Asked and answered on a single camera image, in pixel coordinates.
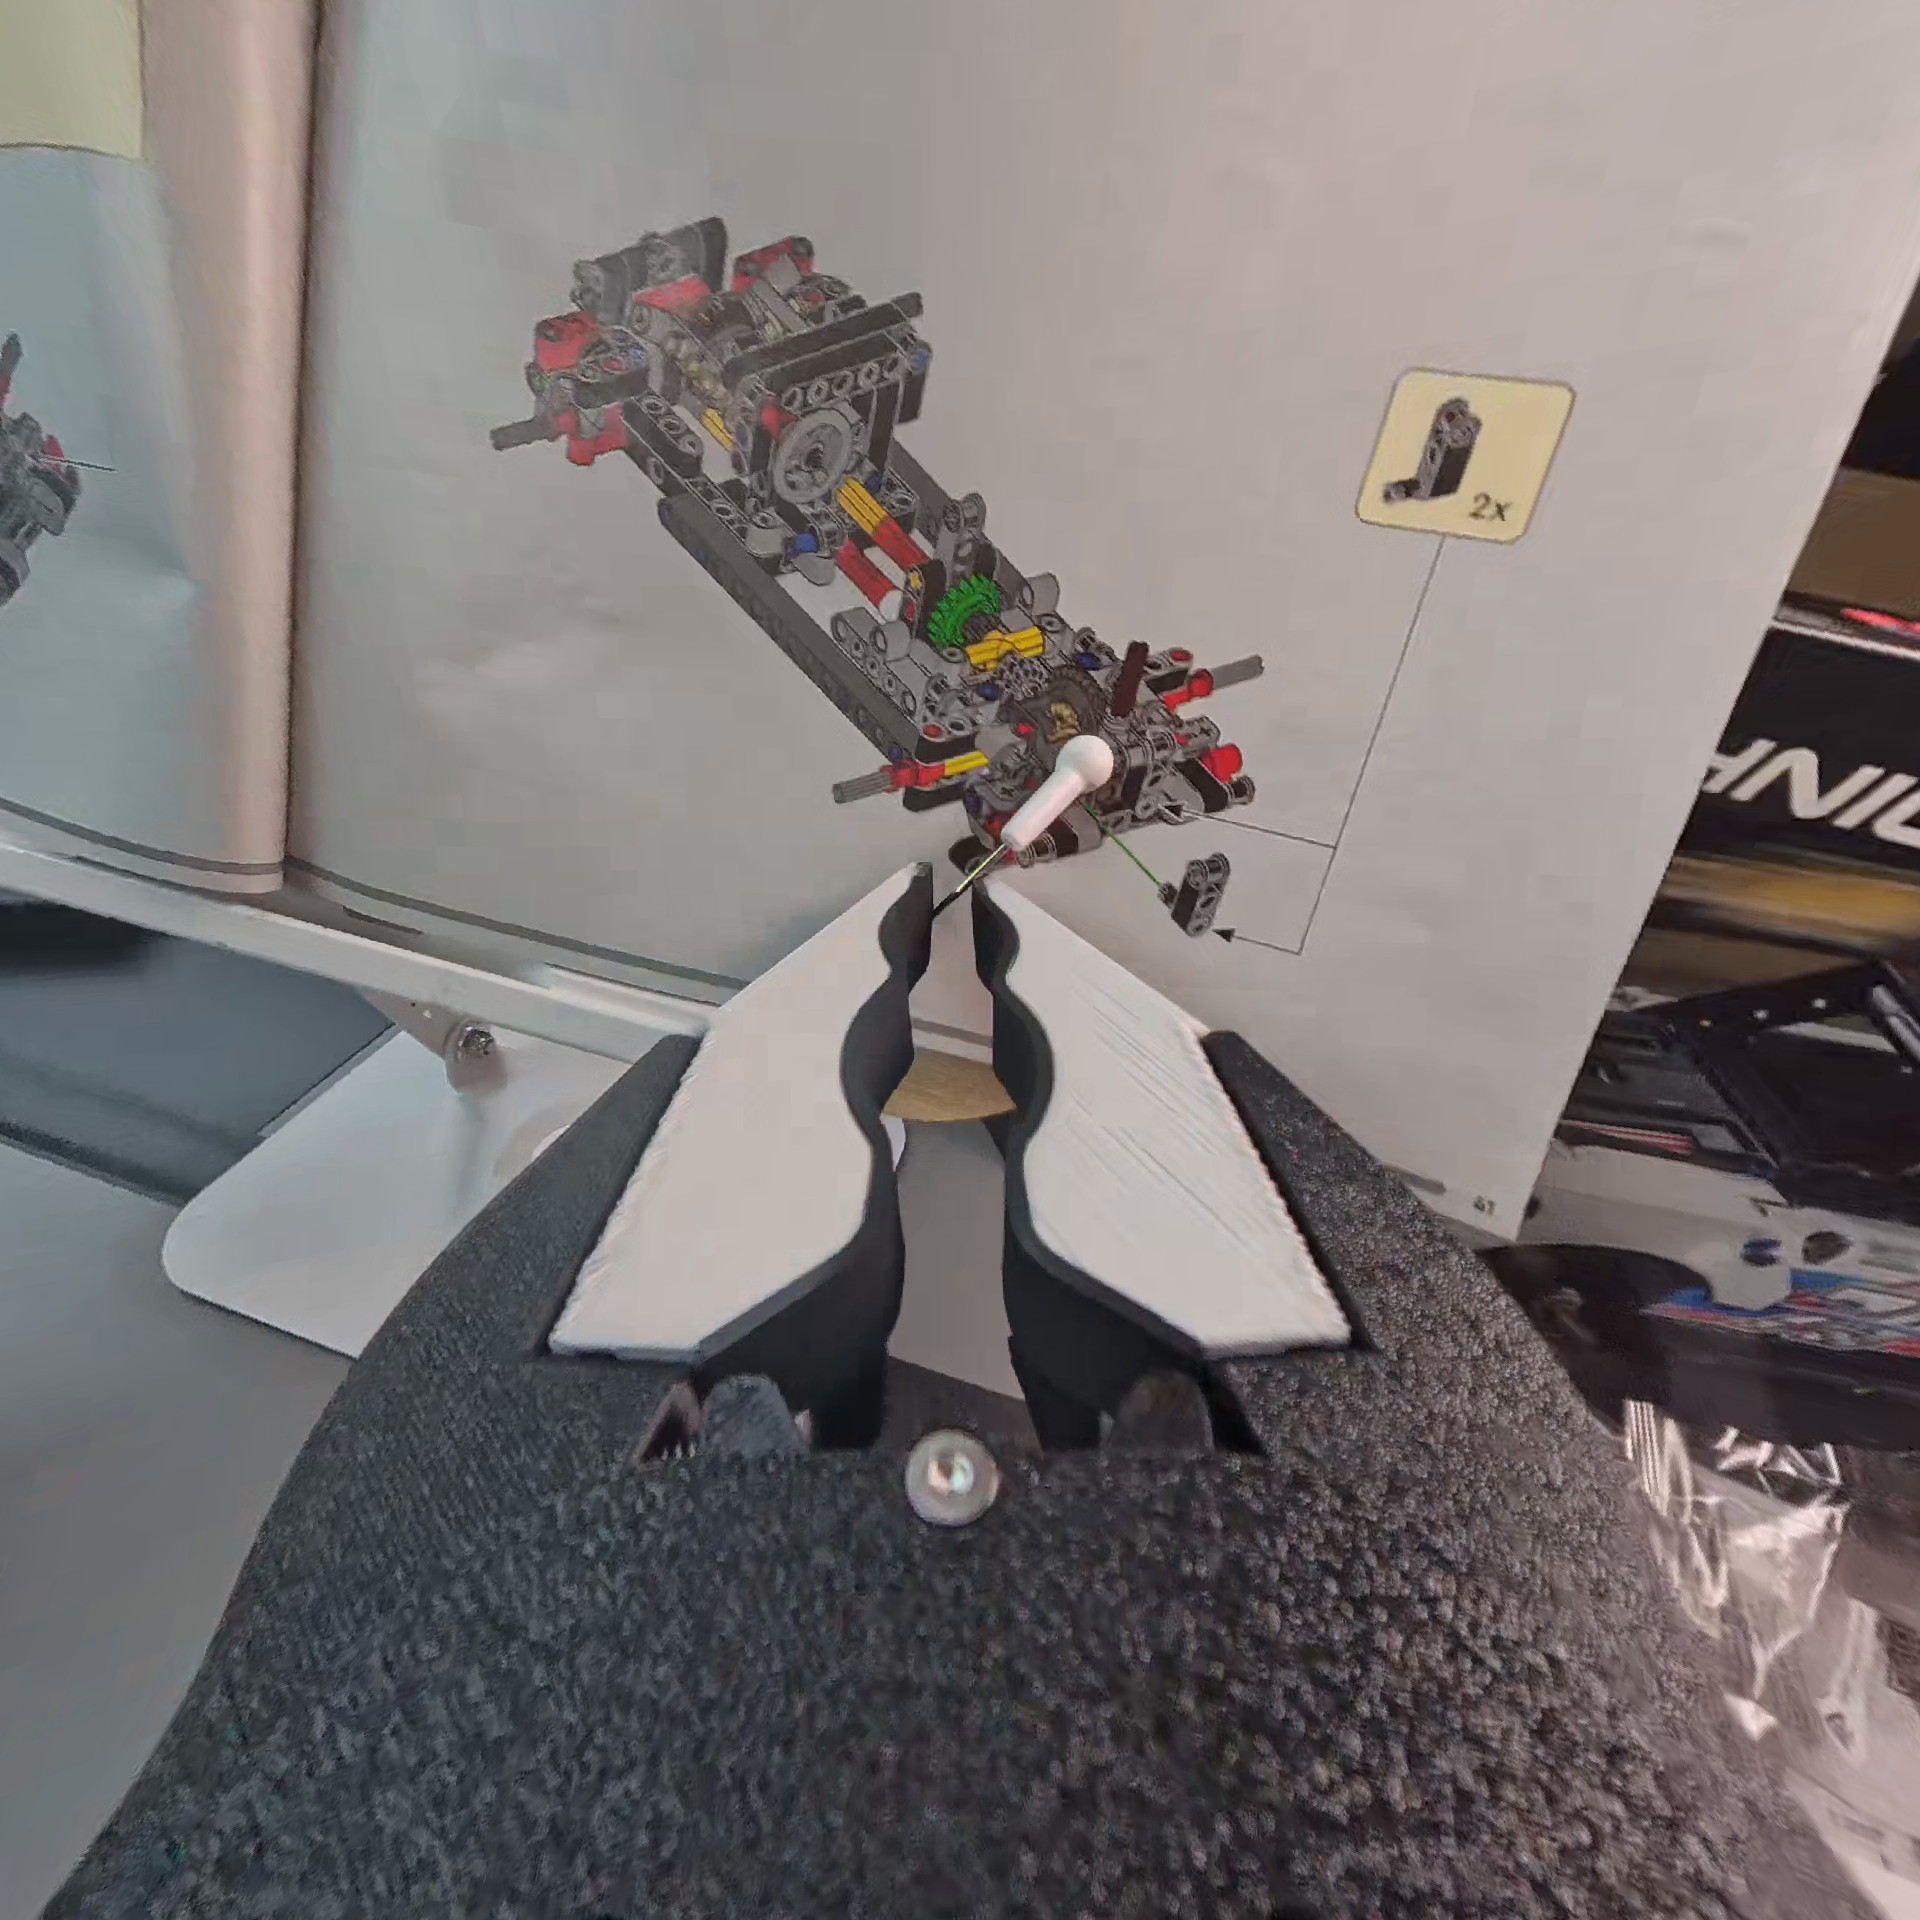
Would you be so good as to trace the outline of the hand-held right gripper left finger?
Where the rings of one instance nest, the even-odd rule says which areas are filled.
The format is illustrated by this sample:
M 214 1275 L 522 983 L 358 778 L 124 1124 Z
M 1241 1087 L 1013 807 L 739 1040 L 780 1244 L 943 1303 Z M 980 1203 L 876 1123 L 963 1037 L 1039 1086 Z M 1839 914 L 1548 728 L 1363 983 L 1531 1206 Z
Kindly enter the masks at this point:
M 770 1379 L 823 1450 L 879 1438 L 905 1292 L 884 1106 L 914 1060 L 931 863 L 913 861 L 709 1021 L 549 1351 Z

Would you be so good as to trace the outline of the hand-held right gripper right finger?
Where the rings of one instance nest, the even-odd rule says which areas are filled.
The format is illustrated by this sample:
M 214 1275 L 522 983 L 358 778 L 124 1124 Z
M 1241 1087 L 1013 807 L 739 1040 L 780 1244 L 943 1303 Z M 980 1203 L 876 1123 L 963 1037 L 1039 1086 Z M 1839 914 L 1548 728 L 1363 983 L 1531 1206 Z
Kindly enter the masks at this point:
M 971 895 L 1003 1133 L 1001 1300 L 1047 1452 L 1126 1406 L 1178 1450 L 1247 1450 L 1234 1363 L 1353 1349 L 1253 1095 L 1268 1063 L 1001 883 Z

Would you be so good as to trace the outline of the toy building instruction booklet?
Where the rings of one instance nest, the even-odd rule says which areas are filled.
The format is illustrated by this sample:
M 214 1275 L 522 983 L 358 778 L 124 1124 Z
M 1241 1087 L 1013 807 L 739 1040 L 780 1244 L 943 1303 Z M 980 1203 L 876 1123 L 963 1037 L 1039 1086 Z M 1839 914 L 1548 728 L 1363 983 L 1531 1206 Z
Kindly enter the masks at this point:
M 893 444 L 1071 634 L 1260 658 L 1239 940 L 1025 875 L 1514 1231 L 1916 269 L 1916 5 L 4 5 L 81 467 L 4 848 L 716 998 L 967 811 L 532 415 L 701 220 L 919 298 Z

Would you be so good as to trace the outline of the grey desk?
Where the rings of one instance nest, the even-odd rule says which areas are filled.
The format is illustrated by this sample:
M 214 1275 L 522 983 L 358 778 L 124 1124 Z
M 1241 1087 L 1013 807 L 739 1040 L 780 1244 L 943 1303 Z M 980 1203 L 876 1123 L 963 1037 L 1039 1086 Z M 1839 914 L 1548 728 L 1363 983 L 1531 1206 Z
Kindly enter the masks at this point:
M 346 1364 L 189 1303 L 179 1208 L 386 1023 L 244 955 L 4 900 L 4 1915 L 131 1786 Z

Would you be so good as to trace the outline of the tan round disc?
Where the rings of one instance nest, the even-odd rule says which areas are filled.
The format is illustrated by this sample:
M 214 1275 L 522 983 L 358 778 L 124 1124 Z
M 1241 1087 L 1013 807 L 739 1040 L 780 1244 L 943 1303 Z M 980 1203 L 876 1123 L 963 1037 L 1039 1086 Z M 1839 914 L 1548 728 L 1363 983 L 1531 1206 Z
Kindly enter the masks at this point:
M 996 1120 L 1018 1109 L 995 1067 L 941 1048 L 919 1048 L 884 1100 L 883 1116 L 908 1123 Z

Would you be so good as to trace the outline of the white metal book stand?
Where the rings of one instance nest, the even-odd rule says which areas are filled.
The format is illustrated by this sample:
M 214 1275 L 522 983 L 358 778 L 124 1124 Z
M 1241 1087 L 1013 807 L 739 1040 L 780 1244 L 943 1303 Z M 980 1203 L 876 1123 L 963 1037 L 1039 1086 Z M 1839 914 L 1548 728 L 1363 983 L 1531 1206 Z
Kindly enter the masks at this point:
M 187 1299 L 343 1356 L 630 1063 L 713 1016 L 697 981 L 364 910 L 295 868 L 275 893 L 205 888 L 4 815 L 2 872 L 54 906 L 335 981 L 396 1027 L 189 1199 L 161 1250 Z

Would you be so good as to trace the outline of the clear plastic bags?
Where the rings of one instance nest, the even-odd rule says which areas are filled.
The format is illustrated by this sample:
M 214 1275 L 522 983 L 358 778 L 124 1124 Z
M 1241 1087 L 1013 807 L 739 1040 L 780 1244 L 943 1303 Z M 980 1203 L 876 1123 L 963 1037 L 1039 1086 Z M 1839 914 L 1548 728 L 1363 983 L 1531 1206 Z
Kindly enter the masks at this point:
M 1839 1882 L 1916 1915 L 1916 1356 L 1714 1324 L 1630 1253 L 1482 1260 L 1621 1438 L 1735 1723 Z

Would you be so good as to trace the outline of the black toy set box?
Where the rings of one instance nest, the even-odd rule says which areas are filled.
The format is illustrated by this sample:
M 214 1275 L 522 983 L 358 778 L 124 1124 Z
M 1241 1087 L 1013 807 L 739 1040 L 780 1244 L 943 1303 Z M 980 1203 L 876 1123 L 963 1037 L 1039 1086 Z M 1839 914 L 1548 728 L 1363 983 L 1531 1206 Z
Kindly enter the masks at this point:
M 1491 1255 L 1604 1412 L 1916 1450 L 1916 327 Z

